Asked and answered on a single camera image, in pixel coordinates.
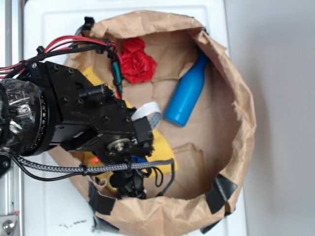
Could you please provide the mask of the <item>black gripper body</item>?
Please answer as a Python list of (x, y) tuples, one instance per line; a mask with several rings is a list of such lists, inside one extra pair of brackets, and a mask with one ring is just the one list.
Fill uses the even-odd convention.
[(148, 119), (133, 120), (136, 109), (107, 85), (94, 86), (79, 70), (48, 61), (27, 67), (26, 81), (41, 90), (39, 135), (27, 156), (56, 146), (93, 152), (106, 165), (130, 165), (134, 156), (151, 156), (154, 136)]

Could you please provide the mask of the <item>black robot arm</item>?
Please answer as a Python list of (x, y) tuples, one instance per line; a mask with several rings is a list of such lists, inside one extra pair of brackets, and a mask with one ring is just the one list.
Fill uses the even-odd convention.
[(0, 82), (0, 152), (32, 156), (61, 146), (90, 151), (102, 163), (130, 165), (153, 151), (147, 118), (106, 84), (94, 86), (80, 71), (36, 62), (16, 79)]

